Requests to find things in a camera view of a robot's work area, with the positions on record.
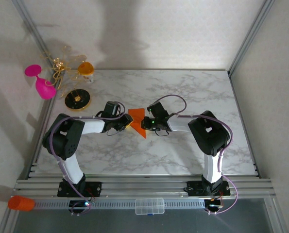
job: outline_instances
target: orange object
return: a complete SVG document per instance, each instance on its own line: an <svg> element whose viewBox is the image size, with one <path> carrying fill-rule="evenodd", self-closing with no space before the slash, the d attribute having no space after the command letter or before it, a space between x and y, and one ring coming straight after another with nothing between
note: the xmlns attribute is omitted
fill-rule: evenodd
<svg viewBox="0 0 289 233"><path fill-rule="evenodd" d="M77 68L78 72L82 75L90 75L94 72L94 67L89 62L84 62L80 64L80 66Z"/></svg>
<svg viewBox="0 0 289 233"><path fill-rule="evenodd" d="M128 109L128 114L134 120L133 122L131 122L130 126L133 127L144 138L146 138L146 130L141 128L141 121L145 117L145 109L144 108Z"/></svg>
<svg viewBox="0 0 289 233"><path fill-rule="evenodd" d="M12 210L30 211L34 208L35 201L22 196L13 196L8 201L8 208Z"/></svg>

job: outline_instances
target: orange triangle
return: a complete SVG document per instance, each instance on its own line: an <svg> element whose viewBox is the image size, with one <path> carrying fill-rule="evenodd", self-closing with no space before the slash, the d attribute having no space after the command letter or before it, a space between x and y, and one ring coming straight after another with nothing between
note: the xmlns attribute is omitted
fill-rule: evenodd
<svg viewBox="0 0 289 233"><path fill-rule="evenodd" d="M146 138L146 130L141 128L141 121L145 117L145 109L144 108L128 109L128 114L134 120L133 122L131 122L130 126L133 127L144 138Z"/></svg>

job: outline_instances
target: white wall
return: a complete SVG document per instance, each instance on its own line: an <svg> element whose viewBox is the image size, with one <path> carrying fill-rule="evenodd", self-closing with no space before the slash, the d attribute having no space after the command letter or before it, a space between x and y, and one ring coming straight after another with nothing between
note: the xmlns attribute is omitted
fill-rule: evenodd
<svg viewBox="0 0 289 233"><path fill-rule="evenodd" d="M12 2L0 0L0 221L36 140L43 101L35 78L23 72L30 64L41 64L39 55Z"/></svg>
<svg viewBox="0 0 289 233"><path fill-rule="evenodd" d="M54 56L99 69L228 69L263 1L24 0Z"/></svg>
<svg viewBox="0 0 289 233"><path fill-rule="evenodd" d="M289 227L289 0L277 0L233 77L260 172Z"/></svg>

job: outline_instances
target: black round base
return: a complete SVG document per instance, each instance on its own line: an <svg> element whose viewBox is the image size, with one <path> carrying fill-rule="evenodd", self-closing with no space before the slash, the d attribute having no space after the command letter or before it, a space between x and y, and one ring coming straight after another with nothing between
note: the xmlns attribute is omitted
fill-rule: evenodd
<svg viewBox="0 0 289 233"><path fill-rule="evenodd" d="M89 106L90 101L90 94L88 91L83 89L70 91L65 98L67 108L72 111L84 110Z"/></svg>

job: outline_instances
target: marble tabletop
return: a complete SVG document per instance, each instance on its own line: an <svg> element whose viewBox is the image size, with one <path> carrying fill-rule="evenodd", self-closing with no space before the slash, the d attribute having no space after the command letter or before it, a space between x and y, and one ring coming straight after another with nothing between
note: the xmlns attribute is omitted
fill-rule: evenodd
<svg viewBox="0 0 289 233"><path fill-rule="evenodd" d="M127 109L146 108L161 96L177 94L187 101L184 115L210 110L232 128L234 142L224 153L223 172L256 174L226 71L97 70L93 83L82 83L78 88L89 91L90 106L81 112L70 111L64 104L64 98L59 97L59 91L48 128L59 113L95 115L104 109L109 100L120 101ZM184 106L176 97L165 98L161 102L169 113L177 112ZM202 174L204 168L204 154L192 134L186 132L170 132L165 137L147 132L147 139L131 127L113 136L91 133L82 136L76 155L86 174ZM55 158L44 148L39 154L35 172L60 173Z"/></svg>

